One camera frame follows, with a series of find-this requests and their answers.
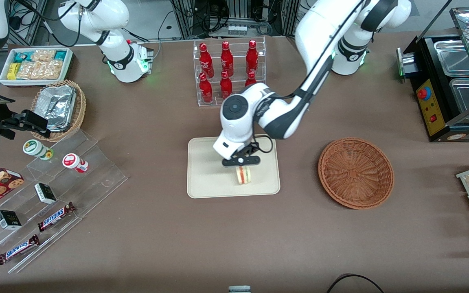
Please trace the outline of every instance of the beige tray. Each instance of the beige tray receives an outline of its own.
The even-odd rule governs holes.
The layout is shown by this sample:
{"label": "beige tray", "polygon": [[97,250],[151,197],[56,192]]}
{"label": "beige tray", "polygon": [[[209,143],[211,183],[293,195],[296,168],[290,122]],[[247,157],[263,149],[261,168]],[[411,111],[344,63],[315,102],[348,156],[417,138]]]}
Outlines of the beige tray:
{"label": "beige tray", "polygon": [[[257,137],[263,150],[270,149],[266,137]],[[259,165],[251,166],[251,183],[239,185],[235,168],[222,166],[222,157],[213,149],[216,137],[194,138],[188,144],[188,195],[191,198],[274,195],[280,191],[276,143],[272,152],[257,152]]]}

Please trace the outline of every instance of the red bottle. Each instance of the red bottle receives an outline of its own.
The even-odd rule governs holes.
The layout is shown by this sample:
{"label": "red bottle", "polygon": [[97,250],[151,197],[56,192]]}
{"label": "red bottle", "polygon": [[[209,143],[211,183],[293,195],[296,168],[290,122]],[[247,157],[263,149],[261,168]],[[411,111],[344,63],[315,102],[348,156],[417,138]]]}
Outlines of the red bottle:
{"label": "red bottle", "polygon": [[249,50],[245,56],[245,70],[247,74],[251,71],[258,71],[258,51],[256,50],[256,41],[249,41]]}
{"label": "red bottle", "polygon": [[211,83],[207,80],[207,75],[203,72],[200,73],[199,78],[199,87],[202,99],[206,104],[211,104],[213,102],[213,88],[211,87]]}
{"label": "red bottle", "polygon": [[233,83],[229,79],[227,71],[222,71],[222,80],[220,80],[220,89],[222,89],[222,99],[225,100],[233,93]]}
{"label": "red bottle", "polygon": [[213,78],[213,76],[215,76],[215,70],[213,69],[213,59],[211,58],[211,54],[207,52],[207,45],[205,43],[201,43],[199,48],[200,67],[202,68],[202,72],[205,72],[208,78]]}
{"label": "red bottle", "polygon": [[220,56],[220,60],[222,61],[222,70],[227,71],[229,76],[233,76],[233,74],[235,74],[235,62],[233,60],[233,53],[231,49],[229,49],[228,41],[222,42],[222,55]]}
{"label": "red bottle", "polygon": [[256,83],[256,79],[254,78],[254,76],[255,76],[254,72],[249,72],[247,74],[247,80],[245,81],[246,87],[248,85],[252,85],[252,84]]}

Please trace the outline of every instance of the cable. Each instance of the cable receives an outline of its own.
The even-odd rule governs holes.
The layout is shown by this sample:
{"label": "cable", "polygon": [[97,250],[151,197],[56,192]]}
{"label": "cable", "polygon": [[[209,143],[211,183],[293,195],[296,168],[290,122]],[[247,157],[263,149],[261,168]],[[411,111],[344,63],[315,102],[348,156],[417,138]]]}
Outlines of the cable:
{"label": "cable", "polygon": [[37,16],[39,16],[41,19],[43,20],[51,20],[52,22],[57,22],[58,20],[60,20],[61,18],[65,17],[65,15],[68,14],[68,12],[72,9],[73,6],[76,6],[77,5],[77,2],[74,2],[63,14],[61,14],[61,16],[59,16],[58,18],[49,18],[49,17],[46,17],[44,15],[42,15],[41,13],[39,13],[39,11],[37,11],[37,9],[35,9],[33,7],[33,5],[30,5],[30,3],[28,3],[26,0],[14,0],[16,2],[18,2],[19,4],[21,4],[22,6],[28,8],[28,10],[34,12]]}
{"label": "cable", "polygon": [[129,30],[127,30],[126,28],[122,28],[122,30],[125,31],[125,32],[127,32],[128,34],[132,35],[133,37],[136,37],[137,39],[140,39],[141,41],[145,41],[145,42],[149,43],[149,40],[148,40],[148,39],[145,39],[145,38],[143,38],[143,37],[141,37],[141,36],[139,36],[139,35],[136,35],[136,34],[130,32]]}
{"label": "cable", "polygon": [[157,32],[157,39],[158,39],[158,50],[157,50],[157,54],[155,54],[155,56],[153,56],[153,59],[155,59],[158,54],[160,53],[160,50],[162,49],[162,42],[160,41],[160,29],[162,28],[162,26],[164,25],[164,22],[166,21],[166,18],[168,18],[169,14],[171,12],[175,12],[175,11],[170,11],[168,12],[168,14],[166,14],[166,17],[164,17],[164,20],[162,20],[162,23],[160,24],[160,27],[158,28],[158,32]]}
{"label": "cable", "polygon": [[[263,26],[267,28],[266,32],[262,32]],[[272,35],[272,26],[268,22],[260,22],[256,25],[256,32],[260,35]]]}
{"label": "cable", "polygon": [[73,44],[71,45],[66,45],[66,44],[63,44],[61,43],[61,41],[59,41],[59,39],[55,36],[54,32],[52,31],[52,28],[50,28],[50,26],[48,25],[48,22],[46,22],[46,20],[43,20],[43,24],[45,25],[45,28],[48,30],[48,32],[50,33],[50,35],[52,35],[52,37],[54,37],[54,39],[62,46],[65,46],[65,47],[73,47],[77,44],[77,42],[79,41],[79,37],[81,36],[81,21],[82,21],[82,15],[83,15],[83,7],[80,5],[79,6],[79,25],[78,25],[78,28],[77,28],[77,37],[75,38],[75,41],[73,42]]}
{"label": "cable", "polygon": [[374,281],[370,280],[369,278],[365,277],[365,276],[362,276],[362,275],[357,275],[357,274],[347,274],[347,275],[343,275],[343,276],[340,276],[339,278],[337,278],[331,285],[331,287],[329,287],[329,289],[327,290],[327,293],[331,293],[331,290],[333,289],[333,287],[335,286],[335,284],[337,284],[339,281],[343,280],[344,278],[348,278],[348,277],[358,277],[358,278],[363,278],[369,282],[371,282],[372,284],[374,284],[374,286],[376,286],[376,288],[381,292],[381,293],[385,293],[383,292],[383,290],[381,289],[381,287],[379,287],[379,285],[377,285]]}

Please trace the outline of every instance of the brown woven basket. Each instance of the brown woven basket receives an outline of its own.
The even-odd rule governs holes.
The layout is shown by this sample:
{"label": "brown woven basket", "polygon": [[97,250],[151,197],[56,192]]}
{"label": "brown woven basket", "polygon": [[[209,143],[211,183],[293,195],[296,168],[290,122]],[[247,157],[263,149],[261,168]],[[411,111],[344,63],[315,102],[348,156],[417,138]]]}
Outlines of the brown woven basket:
{"label": "brown woven basket", "polygon": [[[76,103],[73,108],[73,114],[71,119],[71,126],[68,131],[50,133],[49,138],[43,137],[35,132],[32,132],[33,137],[35,137],[36,139],[57,142],[60,141],[63,137],[67,136],[70,132],[80,128],[80,126],[82,125],[82,121],[84,120],[84,111],[86,111],[86,97],[84,96],[84,93],[82,92],[81,88],[75,82],[70,80],[58,81],[52,83],[51,85],[47,85],[46,87],[61,87],[62,85],[70,85],[77,91]],[[32,102],[32,106],[30,107],[32,111],[34,110],[35,104],[37,103],[37,97],[39,97],[39,93],[35,95],[35,99]]]}
{"label": "brown woven basket", "polygon": [[323,150],[318,175],[334,200],[356,210],[379,206],[394,186],[387,156],[372,143],[353,137],[335,140]]}

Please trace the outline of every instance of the brown table surface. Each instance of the brown table surface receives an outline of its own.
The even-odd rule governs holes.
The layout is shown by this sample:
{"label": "brown table surface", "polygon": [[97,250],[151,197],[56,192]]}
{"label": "brown table surface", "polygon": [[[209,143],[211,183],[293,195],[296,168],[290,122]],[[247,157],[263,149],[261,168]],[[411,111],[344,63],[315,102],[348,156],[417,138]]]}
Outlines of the brown table surface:
{"label": "brown table surface", "polygon": [[[469,292],[469,202],[454,176],[469,169],[469,143],[428,143],[412,89],[397,78],[395,49],[413,36],[378,34],[359,72],[329,76],[296,133],[277,143],[278,194],[218,199],[186,194],[188,141],[221,130],[218,109],[197,106],[192,42],[164,43],[153,74],[132,84],[110,74],[96,46],[73,48],[70,78],[88,101],[82,128],[131,178],[22,272],[0,267],[0,292],[247,284],[255,293],[318,293],[344,273],[387,292]],[[288,94],[305,78],[302,59],[284,37],[268,37],[267,48],[268,85]],[[0,93],[20,111],[37,88]],[[392,195],[372,210],[337,204],[318,179],[323,148],[351,136],[380,147],[396,173]],[[24,168],[29,138],[2,139],[0,166]]]}

